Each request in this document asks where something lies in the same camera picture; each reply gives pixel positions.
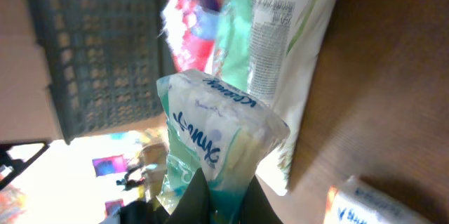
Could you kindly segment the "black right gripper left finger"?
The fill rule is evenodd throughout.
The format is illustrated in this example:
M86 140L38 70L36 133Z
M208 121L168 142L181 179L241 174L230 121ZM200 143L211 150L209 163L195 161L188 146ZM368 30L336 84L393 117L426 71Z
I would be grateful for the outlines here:
M210 193L202 169L198 169L165 224L209 224Z

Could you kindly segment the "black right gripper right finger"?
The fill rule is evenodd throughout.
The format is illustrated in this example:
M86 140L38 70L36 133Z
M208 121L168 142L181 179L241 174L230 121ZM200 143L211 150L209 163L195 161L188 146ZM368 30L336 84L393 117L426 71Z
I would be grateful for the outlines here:
M267 199L256 176L251 180L240 210L243 224L282 224Z

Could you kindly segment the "green Kleenex tissue pack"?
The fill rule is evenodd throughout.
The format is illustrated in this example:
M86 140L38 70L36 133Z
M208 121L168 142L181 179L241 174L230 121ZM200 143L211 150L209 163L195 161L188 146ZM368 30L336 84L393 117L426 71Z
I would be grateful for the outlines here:
M256 97L198 70L157 80L169 151L158 200L174 212L198 169L203 171L214 223L236 223L260 161L290 133Z

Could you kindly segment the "orange Kleenex tissue pack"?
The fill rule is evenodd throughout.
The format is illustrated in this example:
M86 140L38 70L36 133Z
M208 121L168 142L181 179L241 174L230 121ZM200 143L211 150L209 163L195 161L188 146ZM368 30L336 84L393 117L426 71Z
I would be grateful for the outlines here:
M389 195L351 176L330 187L324 224L431 224L431 221Z

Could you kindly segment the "mint green wipes pack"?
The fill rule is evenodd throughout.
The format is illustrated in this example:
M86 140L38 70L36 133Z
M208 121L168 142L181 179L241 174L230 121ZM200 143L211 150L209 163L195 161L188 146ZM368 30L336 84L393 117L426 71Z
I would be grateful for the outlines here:
M247 90L252 0L224 0L218 20L213 75Z

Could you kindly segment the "white tube gold cap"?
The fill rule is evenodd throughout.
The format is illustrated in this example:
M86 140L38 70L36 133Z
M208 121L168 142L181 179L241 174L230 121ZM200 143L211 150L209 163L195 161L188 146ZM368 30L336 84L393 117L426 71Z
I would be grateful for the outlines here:
M290 129L257 168L257 175L279 196L288 191L300 124L335 2L253 0L247 91Z

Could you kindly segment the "red purple pad pack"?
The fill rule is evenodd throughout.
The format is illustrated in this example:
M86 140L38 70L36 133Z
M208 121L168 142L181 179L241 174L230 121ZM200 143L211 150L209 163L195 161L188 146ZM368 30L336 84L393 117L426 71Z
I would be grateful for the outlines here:
M163 31L178 72L204 71L215 46L223 0L168 0Z

